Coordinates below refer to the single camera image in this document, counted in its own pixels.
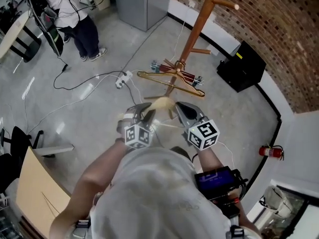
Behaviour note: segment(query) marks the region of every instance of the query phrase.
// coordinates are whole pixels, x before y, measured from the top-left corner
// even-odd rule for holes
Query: power strip
[[[133,77],[133,74],[130,71],[126,71],[116,82],[116,88],[121,89],[129,79]]]

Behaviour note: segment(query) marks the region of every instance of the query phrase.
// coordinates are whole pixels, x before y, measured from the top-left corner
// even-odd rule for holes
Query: shoe
[[[90,61],[94,61],[100,57],[103,57],[105,55],[105,53],[108,51],[107,48],[99,48],[99,54],[97,54],[95,57],[90,58]]]
[[[81,57],[81,59],[84,62],[84,61],[86,61],[88,59],[88,56],[83,56],[83,57]]]
[[[65,34],[63,42],[67,43],[70,39],[71,39],[70,35]]]

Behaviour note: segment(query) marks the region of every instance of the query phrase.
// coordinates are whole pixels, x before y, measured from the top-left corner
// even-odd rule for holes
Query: white shirt
[[[74,28],[76,24],[79,22],[78,13],[80,15],[80,20],[85,19],[86,16],[88,15],[86,12],[84,12],[84,10],[80,10],[78,11],[78,13],[76,13],[75,9],[72,7],[70,1],[74,5],[74,7],[77,10],[79,10],[81,8],[79,0],[70,0],[70,1],[69,0],[47,0],[47,1],[54,10],[60,9],[58,16],[61,18],[58,18],[54,23],[57,27],[70,26]]]
[[[163,148],[123,158],[91,210],[93,239],[224,239],[230,222],[196,188],[193,164]]]

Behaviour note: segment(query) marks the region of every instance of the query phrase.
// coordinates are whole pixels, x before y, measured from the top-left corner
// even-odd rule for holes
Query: yellow label
[[[243,58],[238,52],[236,53],[236,55],[237,55],[240,59]]]

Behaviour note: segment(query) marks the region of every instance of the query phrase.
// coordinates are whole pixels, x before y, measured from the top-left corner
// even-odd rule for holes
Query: refrigerator
[[[166,16],[169,0],[116,0],[120,20],[147,31]]]

